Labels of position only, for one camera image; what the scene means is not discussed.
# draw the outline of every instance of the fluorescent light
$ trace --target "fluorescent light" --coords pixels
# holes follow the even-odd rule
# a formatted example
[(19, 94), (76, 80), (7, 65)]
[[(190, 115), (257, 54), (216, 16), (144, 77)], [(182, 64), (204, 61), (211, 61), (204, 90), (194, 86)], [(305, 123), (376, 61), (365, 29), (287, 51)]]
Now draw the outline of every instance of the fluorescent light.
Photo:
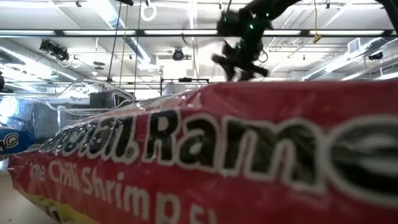
[(354, 79), (354, 78), (356, 78), (356, 77), (358, 77), (358, 76), (361, 76), (361, 75), (362, 75), (362, 74), (360, 74), (360, 73), (357, 73), (357, 74), (354, 74), (354, 75), (349, 75), (349, 76), (347, 76), (347, 77), (345, 77), (345, 78), (342, 78), (341, 81), (352, 80), (352, 79)]
[(20, 65), (15, 63), (6, 64), (9, 68), (18, 68), (21, 72), (25, 71), (28, 75), (34, 74), (37, 78), (49, 78), (52, 74), (52, 69), (42, 65), (41, 63), (27, 62), (26, 65)]
[(300, 30), (265, 30), (264, 35), (299, 35)]
[(214, 35), (217, 30), (145, 30), (148, 35)]
[[(124, 30), (65, 30), (65, 35), (124, 35)], [(127, 30), (126, 35), (135, 35), (136, 31)]]
[(55, 35), (54, 30), (0, 30), (0, 35)]
[(138, 66), (137, 66), (137, 68), (139, 69), (139, 70), (159, 70), (159, 66), (158, 65), (153, 65), (153, 64), (150, 64), (150, 63), (140, 63)]
[(10, 86), (10, 87), (14, 87), (14, 88), (20, 88), (23, 90), (27, 90), (27, 91), (33, 91), (36, 92), (37, 90), (29, 85), (14, 85), (12, 83), (6, 83), (5, 86)]
[(318, 35), (381, 35), (384, 30), (318, 30)]
[(2, 76), (4, 78), (9, 78), (9, 79), (13, 79), (13, 80), (19, 80), (19, 81), (27, 81), (27, 82), (40, 81), (40, 79), (38, 79), (35, 76), (15, 71), (14, 69), (11, 69), (9, 67), (4, 67), (1, 70), (3, 71)]
[(65, 77), (70, 78), (70, 79), (73, 80), (73, 81), (77, 80), (77, 78), (75, 78), (75, 77), (73, 77), (73, 76), (71, 76), (71, 75), (69, 75), (69, 74), (66, 74), (65, 72), (61, 72), (60, 70), (58, 70), (57, 72), (58, 72), (59, 74), (65, 76)]
[(287, 80), (293, 80), (293, 79), (283, 78), (283, 77), (264, 77), (264, 78), (255, 78), (253, 80), (250, 80), (250, 82), (281, 82)]
[(376, 78), (376, 79), (377, 80), (387, 80), (387, 79), (391, 79), (391, 78), (398, 78), (398, 72), (382, 75), (382, 76), (380, 76), (379, 78)]
[(33, 60), (31, 58), (28, 58), (21, 54), (17, 54), (17, 53), (15, 53), (11, 50), (8, 50), (4, 47), (0, 47), (0, 50), (3, 50), (5, 52), (11, 54), (14, 57), (21, 59), (23, 62), (25, 62), (25, 66), (22, 68), (24, 68), (24, 70), (27, 70), (27, 72), (29, 72), (29, 73), (34, 73), (38, 77), (41, 77), (41, 75), (43, 75), (43, 74), (44, 74), (43, 77), (47, 77), (47, 76), (51, 75), (51, 73), (52, 73), (52, 69), (50, 67), (43, 65), (40, 62), (36, 62), (35, 60)]
[(120, 80), (120, 77), (113, 76), (112, 77), (113, 82), (122, 82), (122, 83), (127, 83), (127, 82), (152, 82), (155, 81), (154, 77), (150, 76), (137, 76), (136, 78), (134, 76), (123, 76), (122, 79)]

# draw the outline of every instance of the ceiling light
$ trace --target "ceiling light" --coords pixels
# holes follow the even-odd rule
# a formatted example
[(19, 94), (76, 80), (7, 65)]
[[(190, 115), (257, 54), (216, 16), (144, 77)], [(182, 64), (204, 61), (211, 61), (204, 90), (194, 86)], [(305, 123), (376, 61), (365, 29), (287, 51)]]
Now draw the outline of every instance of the ceiling light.
[(0, 30), (0, 35), (55, 35), (54, 30)]
[(150, 63), (140, 63), (137, 68), (139, 70), (159, 70), (159, 66), (158, 65), (153, 65)]
[(264, 35), (299, 35), (300, 30), (265, 30)]
[(291, 78), (283, 78), (283, 77), (262, 77), (262, 78), (254, 78), (250, 82), (280, 82), (292, 80)]
[(381, 35), (384, 30), (311, 30), (310, 35)]
[(33, 91), (36, 92), (37, 90), (29, 85), (15, 85), (12, 83), (6, 83), (5, 86), (9, 86), (9, 87), (14, 87), (14, 88), (20, 88), (23, 90), (27, 90), (27, 91)]
[[(65, 35), (124, 35), (124, 30), (65, 30)], [(136, 31), (126, 30), (126, 35), (135, 35)]]
[(362, 75), (362, 74), (357, 73), (357, 74), (349, 75), (349, 76), (347, 76), (347, 77), (345, 77), (345, 78), (342, 78), (341, 80), (342, 80), (342, 81), (352, 80), (352, 79), (354, 79), (354, 78), (356, 78), (356, 77), (359, 77), (359, 76), (361, 76), (361, 75)]
[(22, 61), (24, 61), (25, 62), (24, 70), (27, 70), (27, 72), (29, 72), (29, 73), (33, 73), (33, 74), (37, 75), (38, 77), (47, 77), (52, 74), (52, 69), (46, 65), (43, 65), (40, 62), (36, 62), (35, 60), (33, 60), (31, 58), (17, 54), (17, 53), (15, 53), (11, 50), (8, 50), (4, 47), (0, 47), (0, 49), (11, 54), (12, 56), (17, 57), (17, 58), (21, 59)]
[(9, 67), (4, 67), (1, 70), (3, 72), (2, 76), (4, 78), (9, 78), (9, 79), (13, 79), (13, 80), (19, 80), (19, 81), (27, 81), (27, 82), (39, 81), (38, 78), (36, 78), (36, 77), (34, 77), (32, 75), (28, 75), (26, 73), (18, 72), (17, 70), (14, 70), (14, 69), (9, 68)]
[(391, 78), (398, 78), (398, 72), (382, 75), (382, 76), (380, 76), (379, 78), (376, 78), (376, 79), (377, 80), (388, 80), (388, 79), (391, 79)]
[(217, 30), (145, 30), (148, 35), (214, 35)]

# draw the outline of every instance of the metal frame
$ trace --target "metal frame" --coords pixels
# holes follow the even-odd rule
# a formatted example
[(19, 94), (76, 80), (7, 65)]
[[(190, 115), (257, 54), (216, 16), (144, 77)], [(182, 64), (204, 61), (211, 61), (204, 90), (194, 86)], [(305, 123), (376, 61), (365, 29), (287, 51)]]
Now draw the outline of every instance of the metal frame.
[[(178, 81), (178, 78), (174, 78), (174, 79), (163, 79), (161, 82), (136, 82), (134, 84), (134, 82), (111, 82), (110, 84), (115, 85), (115, 86), (123, 86), (123, 90), (133, 90), (133, 86), (136, 86), (137, 90), (161, 90), (163, 91), (163, 84), (170, 84), (172, 83), (172, 81)], [(207, 78), (199, 78), (199, 79), (192, 79), (192, 82), (173, 82), (173, 84), (176, 85), (200, 85), (200, 84), (205, 84), (204, 82), (200, 82), (200, 81), (205, 81), (206, 84), (210, 84), (210, 83), (217, 83), (217, 82), (210, 82), (209, 79)], [(28, 84), (28, 85), (70, 85), (72, 84), (72, 82), (31, 82), (31, 81), (8, 81), (6, 82), (6, 84)], [(142, 88), (142, 86), (148, 86), (148, 85), (158, 85), (159, 87), (151, 87), (150, 88)], [(18, 93), (0, 93), (0, 96), (2, 95), (20, 95)]]
[(392, 26), (398, 32), (398, 1), (397, 0), (377, 0), (384, 6)]
[(200, 83), (200, 81), (205, 81), (207, 82), (207, 84), (209, 84), (210, 80), (208, 78), (161, 78), (160, 79), (160, 96), (163, 95), (163, 82), (164, 81), (170, 81), (170, 83), (176, 84), (173, 81), (178, 81), (177, 83), (191, 83), (193, 81), (197, 82), (198, 84), (202, 84)]
[[(117, 33), (111, 29), (50, 30), (50, 29), (0, 29), (0, 37), (218, 37), (215, 29), (126, 29)], [(398, 37), (393, 29), (319, 29), (322, 37)], [(264, 37), (313, 37), (313, 29), (266, 30)]]

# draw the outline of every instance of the red ramen package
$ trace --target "red ramen package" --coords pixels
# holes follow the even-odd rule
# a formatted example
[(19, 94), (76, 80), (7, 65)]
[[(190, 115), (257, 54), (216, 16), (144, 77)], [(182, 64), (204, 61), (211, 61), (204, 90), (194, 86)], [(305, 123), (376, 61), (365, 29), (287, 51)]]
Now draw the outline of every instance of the red ramen package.
[(220, 83), (10, 158), (60, 223), (398, 223), (398, 82)]

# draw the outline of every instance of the clear plastic sheet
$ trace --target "clear plastic sheet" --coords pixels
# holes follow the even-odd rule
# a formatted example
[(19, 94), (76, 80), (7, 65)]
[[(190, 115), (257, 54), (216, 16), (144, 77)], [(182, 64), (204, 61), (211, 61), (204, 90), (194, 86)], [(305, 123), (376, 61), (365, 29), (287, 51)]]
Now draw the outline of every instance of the clear plastic sheet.
[[(93, 94), (109, 93), (102, 105), (93, 104)], [(134, 96), (106, 82), (81, 79), (57, 94), (4, 94), (0, 96), (0, 127), (29, 133), (34, 138), (35, 150), (63, 127), (82, 118), (111, 111), (118, 106), (133, 103)], [(0, 161), (7, 158), (1, 150)]]
[(10, 158), (61, 223), (397, 223), (398, 82), (220, 83)]

